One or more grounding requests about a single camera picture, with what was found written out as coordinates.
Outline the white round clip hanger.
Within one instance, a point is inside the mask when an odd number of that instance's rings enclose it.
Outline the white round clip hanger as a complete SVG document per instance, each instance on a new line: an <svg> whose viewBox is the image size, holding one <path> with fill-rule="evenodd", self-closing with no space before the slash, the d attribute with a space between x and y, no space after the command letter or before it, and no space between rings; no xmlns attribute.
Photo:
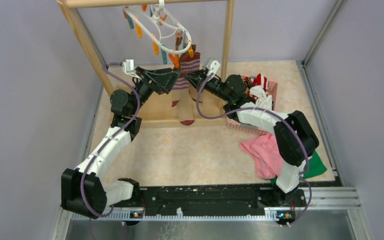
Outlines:
<svg viewBox="0 0 384 240"><path fill-rule="evenodd" d="M122 10L137 37L147 36L151 40L153 53L161 56L163 64L171 62L179 69L182 54L194 56L190 32L167 10L164 0L158 4L127 5ZM176 35L183 37L179 50L175 50Z"/></svg>

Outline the brown sock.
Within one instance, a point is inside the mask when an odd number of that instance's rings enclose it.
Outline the brown sock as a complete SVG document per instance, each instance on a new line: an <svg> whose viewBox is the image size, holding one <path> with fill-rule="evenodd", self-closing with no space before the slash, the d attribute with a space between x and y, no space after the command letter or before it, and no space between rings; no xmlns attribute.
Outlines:
<svg viewBox="0 0 384 240"><path fill-rule="evenodd" d="M183 36L181 34L177 34L175 37L175 50L178 51L182 45L183 45Z"/></svg>

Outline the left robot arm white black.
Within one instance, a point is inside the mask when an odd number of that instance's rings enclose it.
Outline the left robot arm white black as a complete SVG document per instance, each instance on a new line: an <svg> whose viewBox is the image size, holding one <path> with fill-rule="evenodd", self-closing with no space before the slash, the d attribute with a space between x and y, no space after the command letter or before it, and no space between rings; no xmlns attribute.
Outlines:
<svg viewBox="0 0 384 240"><path fill-rule="evenodd" d="M124 202L134 207L140 202L139 184L129 178L119 178L104 184L102 179L111 165L138 135L142 119L140 109L153 93L168 94L174 87L179 71L171 68L147 70L136 67L132 73L130 89L114 90L110 96L111 124L97 147L74 169L67 168L61 175L61 208L91 219L110 215L106 208L113 210Z"/></svg>

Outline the purple striped tan sock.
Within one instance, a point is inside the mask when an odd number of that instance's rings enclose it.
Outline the purple striped tan sock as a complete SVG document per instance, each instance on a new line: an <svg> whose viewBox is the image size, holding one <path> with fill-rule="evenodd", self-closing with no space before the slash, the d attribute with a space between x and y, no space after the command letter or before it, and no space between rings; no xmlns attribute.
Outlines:
<svg viewBox="0 0 384 240"><path fill-rule="evenodd" d="M176 118L184 126L190 126L195 122L190 103L189 86L190 83L184 77L179 77L170 92L172 95L171 107L175 108Z"/></svg>

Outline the purple striped sock maroon cuff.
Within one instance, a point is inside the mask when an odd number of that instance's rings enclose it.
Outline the purple striped sock maroon cuff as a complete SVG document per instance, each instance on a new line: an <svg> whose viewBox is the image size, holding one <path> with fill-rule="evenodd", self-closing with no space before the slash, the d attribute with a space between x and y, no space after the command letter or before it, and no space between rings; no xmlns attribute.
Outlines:
<svg viewBox="0 0 384 240"><path fill-rule="evenodd" d="M196 72L200 70L201 53L194 51L190 57L189 53L185 52L180 56L179 63L182 73ZM179 86L181 90L188 89L189 96L194 102L197 100L197 90L184 77L179 78Z"/></svg>

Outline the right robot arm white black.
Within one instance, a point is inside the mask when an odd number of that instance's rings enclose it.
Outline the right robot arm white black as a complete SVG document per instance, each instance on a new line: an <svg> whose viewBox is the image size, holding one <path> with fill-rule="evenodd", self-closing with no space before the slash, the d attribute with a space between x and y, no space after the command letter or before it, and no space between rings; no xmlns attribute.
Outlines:
<svg viewBox="0 0 384 240"><path fill-rule="evenodd" d="M284 163L275 182L278 189L273 192L273 200L279 206L287 206L294 198L293 192L300 178L309 171L310 157L320 144L304 113L298 110L283 113L257 106L247 94L247 85L238 74L231 74L225 81L205 70L182 73L180 76L198 94L208 91L225 101L225 116L274 135Z"/></svg>

